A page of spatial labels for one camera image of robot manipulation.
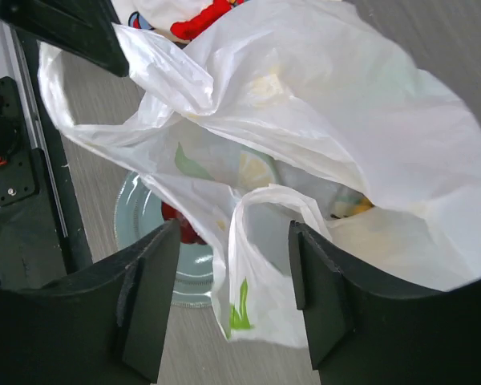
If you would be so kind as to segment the white plastic bag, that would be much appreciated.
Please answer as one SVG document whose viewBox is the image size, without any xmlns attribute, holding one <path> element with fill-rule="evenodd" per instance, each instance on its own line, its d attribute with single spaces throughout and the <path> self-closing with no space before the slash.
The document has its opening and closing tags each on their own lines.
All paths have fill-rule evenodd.
<svg viewBox="0 0 481 385">
<path fill-rule="evenodd" d="M 185 48 L 115 26 L 130 78 L 144 90 L 119 125 L 77 124 L 63 90 L 61 50 L 40 47 L 38 80 L 56 128 L 136 172 L 212 247 L 221 273 L 247 253 L 245 208 L 281 205 L 380 270 L 448 291 L 481 278 L 481 127 L 448 86 L 339 1 L 250 1 Z M 172 199 L 169 178 L 240 190 L 228 243 Z M 374 207 L 333 220 L 336 200 Z M 297 310 L 212 308 L 231 341 L 307 346 Z"/>
</svg>

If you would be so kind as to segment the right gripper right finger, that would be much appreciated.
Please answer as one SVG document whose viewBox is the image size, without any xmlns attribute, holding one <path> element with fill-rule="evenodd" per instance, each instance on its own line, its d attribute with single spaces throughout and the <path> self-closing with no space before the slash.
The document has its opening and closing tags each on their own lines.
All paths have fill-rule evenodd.
<svg viewBox="0 0 481 385">
<path fill-rule="evenodd" d="M 324 384 L 481 384 L 481 279 L 441 292 L 289 225 L 312 368 Z"/>
</svg>

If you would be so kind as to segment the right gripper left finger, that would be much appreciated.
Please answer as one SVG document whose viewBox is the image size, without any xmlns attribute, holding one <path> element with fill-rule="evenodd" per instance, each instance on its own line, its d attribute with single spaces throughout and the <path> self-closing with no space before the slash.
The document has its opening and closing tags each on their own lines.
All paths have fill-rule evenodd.
<svg viewBox="0 0 481 385">
<path fill-rule="evenodd" d="M 180 252 L 167 221 L 40 289 L 0 288 L 0 384 L 154 384 Z"/>
</svg>

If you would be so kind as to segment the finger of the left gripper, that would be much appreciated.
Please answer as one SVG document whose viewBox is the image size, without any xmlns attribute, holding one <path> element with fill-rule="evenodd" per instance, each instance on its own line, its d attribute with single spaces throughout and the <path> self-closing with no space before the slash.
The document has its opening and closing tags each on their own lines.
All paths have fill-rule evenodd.
<svg viewBox="0 0 481 385">
<path fill-rule="evenodd" d="M 128 75 L 109 0 L 0 0 L 0 20 L 113 75 Z"/>
</svg>

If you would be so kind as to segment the grey-blue round plate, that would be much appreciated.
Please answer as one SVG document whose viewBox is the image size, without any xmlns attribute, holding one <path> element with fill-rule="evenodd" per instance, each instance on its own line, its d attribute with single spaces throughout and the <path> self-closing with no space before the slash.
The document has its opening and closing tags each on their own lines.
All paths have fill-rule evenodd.
<svg viewBox="0 0 481 385">
<path fill-rule="evenodd" d="M 228 243 L 232 212 L 241 191 L 219 182 L 172 176 L 167 191 L 207 226 L 209 236 Z M 133 245 L 164 223 L 163 201 L 131 172 L 115 205 L 115 238 L 119 248 Z M 172 304 L 191 308 L 212 305 L 212 287 L 224 277 L 227 298 L 245 298 L 249 309 L 294 310 L 289 264 L 288 230 L 292 213 L 281 205 L 256 202 L 245 208 L 245 232 L 259 254 L 247 253 L 223 274 L 214 270 L 214 252 L 184 238 L 173 287 Z"/>
</svg>

